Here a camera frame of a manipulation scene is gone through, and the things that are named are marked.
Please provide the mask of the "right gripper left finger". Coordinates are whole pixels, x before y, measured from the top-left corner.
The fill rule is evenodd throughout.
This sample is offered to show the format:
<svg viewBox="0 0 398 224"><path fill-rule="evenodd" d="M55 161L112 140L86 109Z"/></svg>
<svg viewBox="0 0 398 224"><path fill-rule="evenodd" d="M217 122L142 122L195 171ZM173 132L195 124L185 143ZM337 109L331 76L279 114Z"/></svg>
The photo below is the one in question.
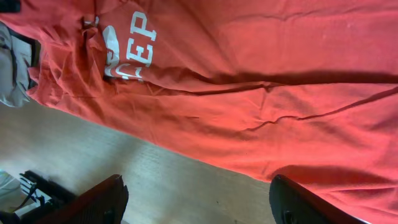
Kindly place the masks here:
<svg viewBox="0 0 398 224"><path fill-rule="evenodd" d="M129 192L114 174L77 199L36 221L37 224L121 224Z"/></svg>

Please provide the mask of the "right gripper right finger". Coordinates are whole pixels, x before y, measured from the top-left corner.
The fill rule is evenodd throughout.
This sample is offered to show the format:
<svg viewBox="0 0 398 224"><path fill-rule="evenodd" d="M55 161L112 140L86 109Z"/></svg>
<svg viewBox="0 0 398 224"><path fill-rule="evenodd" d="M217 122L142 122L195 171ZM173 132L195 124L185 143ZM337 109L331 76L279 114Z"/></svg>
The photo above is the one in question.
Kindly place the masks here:
<svg viewBox="0 0 398 224"><path fill-rule="evenodd" d="M284 175L276 175L269 203L277 224L365 224Z"/></svg>

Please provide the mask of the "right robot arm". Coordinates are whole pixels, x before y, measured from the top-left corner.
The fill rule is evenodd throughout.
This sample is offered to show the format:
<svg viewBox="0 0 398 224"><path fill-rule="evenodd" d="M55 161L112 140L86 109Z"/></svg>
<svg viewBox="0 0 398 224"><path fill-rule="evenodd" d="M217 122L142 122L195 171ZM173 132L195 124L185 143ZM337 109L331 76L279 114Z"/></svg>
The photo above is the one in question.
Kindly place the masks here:
<svg viewBox="0 0 398 224"><path fill-rule="evenodd" d="M77 197L28 170L20 174L20 189L25 200L13 212L1 212L2 224L121 224L129 198L118 174ZM269 203L278 224L362 223L284 175L273 178Z"/></svg>

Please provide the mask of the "orange soccer t-shirt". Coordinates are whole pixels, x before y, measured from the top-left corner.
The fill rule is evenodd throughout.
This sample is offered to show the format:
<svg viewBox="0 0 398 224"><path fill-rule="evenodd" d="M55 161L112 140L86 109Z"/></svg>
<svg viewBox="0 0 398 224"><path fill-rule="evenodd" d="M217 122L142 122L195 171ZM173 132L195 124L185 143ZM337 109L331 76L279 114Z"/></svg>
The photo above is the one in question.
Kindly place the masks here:
<svg viewBox="0 0 398 224"><path fill-rule="evenodd" d="M41 105L397 222L397 2L22 1Z"/></svg>

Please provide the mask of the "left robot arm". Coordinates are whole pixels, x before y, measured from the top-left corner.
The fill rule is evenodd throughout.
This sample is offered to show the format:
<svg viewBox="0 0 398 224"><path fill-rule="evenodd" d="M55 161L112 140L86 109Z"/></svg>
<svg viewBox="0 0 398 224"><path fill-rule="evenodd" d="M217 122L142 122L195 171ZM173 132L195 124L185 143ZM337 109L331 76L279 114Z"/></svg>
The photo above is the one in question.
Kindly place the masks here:
<svg viewBox="0 0 398 224"><path fill-rule="evenodd" d="M40 43L1 23L1 103L20 108L30 101L27 90L36 85L28 69L38 64Z"/></svg>

